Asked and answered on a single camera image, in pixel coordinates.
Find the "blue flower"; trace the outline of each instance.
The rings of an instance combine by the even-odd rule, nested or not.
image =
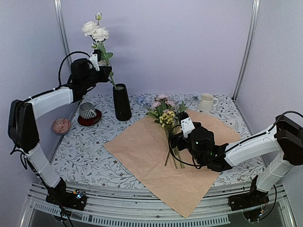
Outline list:
[[[194,96],[194,100],[197,100],[198,102],[202,101],[202,97],[199,93],[197,93],[196,91],[193,93]]]
[[[178,95],[174,98],[174,101],[180,105],[182,102],[184,102],[184,99],[184,95]]]
[[[151,103],[149,100],[146,100],[146,97],[144,97],[144,96],[136,97],[136,101],[141,106],[150,105],[150,103]]]

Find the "glass panel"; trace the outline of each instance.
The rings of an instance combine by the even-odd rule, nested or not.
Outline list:
[[[266,217],[264,220],[259,223],[255,222],[254,227],[285,227],[282,213],[280,211],[280,207],[278,203],[275,208],[271,212],[271,214]],[[222,227],[251,227],[251,223],[249,223],[243,216],[242,212],[236,212],[228,215],[230,224],[221,225]],[[82,223],[78,221],[72,220],[74,227],[99,227],[96,225]],[[30,220],[29,227],[62,227],[63,225],[59,221],[57,217],[53,215],[44,213],[39,210],[34,210],[33,215]]]

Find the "white mug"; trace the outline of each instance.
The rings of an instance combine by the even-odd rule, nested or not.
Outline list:
[[[97,112],[92,103],[83,103],[79,107],[79,114],[83,119],[90,119],[97,116]]]
[[[198,103],[198,109],[203,112],[210,112],[212,108],[218,105],[218,99],[210,94],[201,94],[202,101]]]

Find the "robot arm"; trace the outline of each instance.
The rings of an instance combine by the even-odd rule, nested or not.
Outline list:
[[[294,166],[303,165],[303,128],[285,117],[265,130],[233,144],[217,146],[214,134],[201,124],[192,122],[186,113],[179,116],[182,132],[170,137],[170,147],[187,148],[200,166],[221,172],[248,159],[277,151],[278,155],[256,176],[249,193],[229,198],[232,210],[240,210],[268,202],[267,193],[272,186]]]
[[[15,100],[10,108],[9,137],[47,188],[46,201],[77,210],[84,210],[86,196],[66,191],[65,181],[54,171],[41,149],[36,120],[54,109],[81,100],[97,83],[108,82],[111,67],[99,67],[99,58],[99,53],[94,52],[89,60],[75,60],[68,84],[23,101]]]

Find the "pink round object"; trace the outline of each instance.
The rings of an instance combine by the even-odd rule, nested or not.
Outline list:
[[[53,122],[52,130],[58,135],[64,135],[71,129],[71,122],[65,118],[59,118]]]

